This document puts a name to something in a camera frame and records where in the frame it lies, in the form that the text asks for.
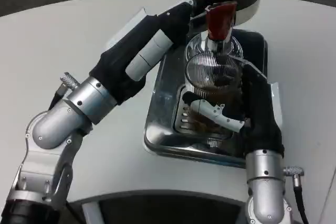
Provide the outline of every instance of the black cylinder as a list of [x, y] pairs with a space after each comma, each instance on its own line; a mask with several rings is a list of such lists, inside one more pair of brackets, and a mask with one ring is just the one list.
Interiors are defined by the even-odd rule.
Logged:
[[28, 200], [8, 200], [1, 224], [57, 224], [60, 212]]

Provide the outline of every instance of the black gripper sleeve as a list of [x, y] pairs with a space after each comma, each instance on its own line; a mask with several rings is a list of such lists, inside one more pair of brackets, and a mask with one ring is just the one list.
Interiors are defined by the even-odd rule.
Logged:
[[60, 212], [28, 200], [8, 200], [1, 224], [57, 224]]
[[146, 16], [113, 47], [102, 53], [99, 62], [90, 71], [90, 76], [100, 81], [119, 105], [144, 87], [145, 78], [133, 81], [125, 70], [158, 30], [157, 16]]
[[275, 121], [271, 87], [267, 80], [250, 65], [242, 75], [243, 104], [251, 127], [243, 126], [240, 133], [245, 140], [245, 154], [256, 150], [270, 150], [284, 156], [281, 131]]

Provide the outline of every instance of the metal drip tray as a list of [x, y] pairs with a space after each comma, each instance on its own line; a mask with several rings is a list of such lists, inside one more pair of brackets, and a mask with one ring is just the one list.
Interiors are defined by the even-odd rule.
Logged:
[[[263, 36], [245, 30], [233, 30], [233, 36], [240, 42], [244, 58], [267, 74], [267, 44]], [[160, 155], [245, 167], [244, 144], [238, 134], [200, 131], [189, 115], [188, 106], [181, 99], [185, 92], [184, 48], [168, 52], [160, 64], [145, 124], [146, 146]]]

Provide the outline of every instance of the grate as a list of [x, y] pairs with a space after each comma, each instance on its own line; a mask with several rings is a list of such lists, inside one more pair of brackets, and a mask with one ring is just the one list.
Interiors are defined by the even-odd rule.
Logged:
[[174, 129], [177, 132], [183, 134], [202, 134], [204, 138], [207, 138], [209, 141], [222, 141], [232, 137], [232, 132], [221, 128], [223, 134], [213, 133], [213, 132], [200, 132], [197, 129], [198, 122], [190, 116], [190, 110], [187, 104], [182, 100], [183, 94], [186, 92], [186, 87], [183, 87], [180, 92], [180, 97], [178, 99], [178, 107], [175, 115]]

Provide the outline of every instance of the red portafilter handle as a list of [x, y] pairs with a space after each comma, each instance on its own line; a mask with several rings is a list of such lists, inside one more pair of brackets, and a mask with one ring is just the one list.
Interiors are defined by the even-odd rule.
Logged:
[[237, 2], [229, 1], [220, 5], [208, 6], [205, 9], [208, 36], [211, 40], [226, 39], [236, 13], [236, 6]]

